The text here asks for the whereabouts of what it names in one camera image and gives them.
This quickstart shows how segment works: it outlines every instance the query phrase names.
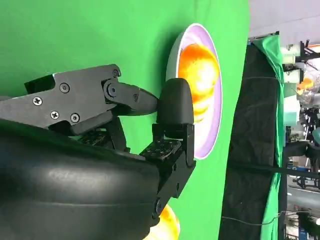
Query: green backdrop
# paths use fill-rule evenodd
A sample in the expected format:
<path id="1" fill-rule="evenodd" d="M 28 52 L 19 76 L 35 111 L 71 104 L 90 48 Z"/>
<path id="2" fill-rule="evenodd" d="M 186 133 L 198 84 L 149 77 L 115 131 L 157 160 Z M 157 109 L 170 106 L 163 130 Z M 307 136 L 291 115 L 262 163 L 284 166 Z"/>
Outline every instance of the green backdrop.
<path id="1" fill-rule="evenodd" d="M 171 46 L 191 23 L 207 28 L 218 52 L 222 120 L 213 152 L 170 206 L 181 240 L 214 240 L 249 32 L 247 0 L 0 0 L 0 95 L 23 95 L 24 82 L 50 73 L 115 63 L 121 82 L 159 96 Z M 121 121 L 139 153 L 152 140 L 155 115 Z"/>
<path id="2" fill-rule="evenodd" d="M 275 139 L 274 139 L 274 158 L 277 166 L 282 167 L 283 142 L 284 142 L 284 69 L 282 66 L 283 56 L 280 49 L 279 35 L 267 36 L 253 42 L 267 57 L 278 80 L 278 96 L 275 119 Z M 278 239 L 278 194 L 280 187 L 281 174 L 275 173 L 271 180 L 270 191 L 266 202 L 263 221 L 261 227 L 261 240 Z"/>

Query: white wall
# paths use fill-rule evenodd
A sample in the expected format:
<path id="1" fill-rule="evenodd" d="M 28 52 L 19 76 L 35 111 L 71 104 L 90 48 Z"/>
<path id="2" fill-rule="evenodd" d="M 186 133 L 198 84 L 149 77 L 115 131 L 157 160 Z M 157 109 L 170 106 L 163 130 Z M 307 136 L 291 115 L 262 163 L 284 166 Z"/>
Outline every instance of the white wall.
<path id="1" fill-rule="evenodd" d="M 320 43 L 320 0 L 249 0 L 250 33 L 280 31 L 281 44 Z"/>

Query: black cover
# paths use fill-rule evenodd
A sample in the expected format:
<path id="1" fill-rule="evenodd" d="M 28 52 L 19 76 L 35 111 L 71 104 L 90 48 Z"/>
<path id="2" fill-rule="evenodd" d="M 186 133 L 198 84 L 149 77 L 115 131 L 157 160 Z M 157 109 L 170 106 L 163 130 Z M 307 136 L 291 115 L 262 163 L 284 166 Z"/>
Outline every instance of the black cover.
<path id="1" fill-rule="evenodd" d="M 160 181 L 143 156 L 0 120 L 1 240 L 141 240 Z"/>
<path id="2" fill-rule="evenodd" d="M 167 81 L 157 108 L 158 124 L 194 124 L 194 108 L 188 82 L 183 78 Z"/>
<path id="3" fill-rule="evenodd" d="M 256 46 L 248 46 L 228 163 L 274 164 L 277 92 L 278 80 L 266 56 Z M 227 168 L 222 216 L 261 224 L 271 180 L 270 173 Z M 259 240 L 260 233 L 260 226 L 221 219 L 221 240 Z"/>

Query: black fabric panel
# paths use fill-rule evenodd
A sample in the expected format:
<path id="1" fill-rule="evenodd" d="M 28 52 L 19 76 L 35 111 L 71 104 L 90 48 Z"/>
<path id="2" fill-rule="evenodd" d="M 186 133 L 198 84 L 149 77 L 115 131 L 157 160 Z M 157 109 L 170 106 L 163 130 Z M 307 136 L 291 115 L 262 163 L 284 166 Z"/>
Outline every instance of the black fabric panel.
<path id="1" fill-rule="evenodd" d="M 228 163 L 275 164 L 278 80 L 266 56 L 248 46 L 241 90 L 233 119 Z M 222 216 L 261 224 L 271 173 L 227 167 Z M 220 240 L 259 240 L 261 226 L 221 219 Z"/>

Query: round plate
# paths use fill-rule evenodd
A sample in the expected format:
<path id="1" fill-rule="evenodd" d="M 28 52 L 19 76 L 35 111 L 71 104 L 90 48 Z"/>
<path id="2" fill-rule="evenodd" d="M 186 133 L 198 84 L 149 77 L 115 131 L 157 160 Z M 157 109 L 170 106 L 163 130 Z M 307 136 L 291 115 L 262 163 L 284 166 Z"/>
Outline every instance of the round plate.
<path id="1" fill-rule="evenodd" d="M 166 68 L 166 80 L 178 78 L 181 51 L 191 44 L 207 47 L 215 55 L 220 70 L 217 51 L 208 31 L 201 24 L 193 23 L 173 44 Z M 204 159 L 211 153 L 218 137 L 222 116 L 222 78 L 221 71 L 219 72 L 206 116 L 201 122 L 194 124 L 194 157 L 197 159 Z"/>

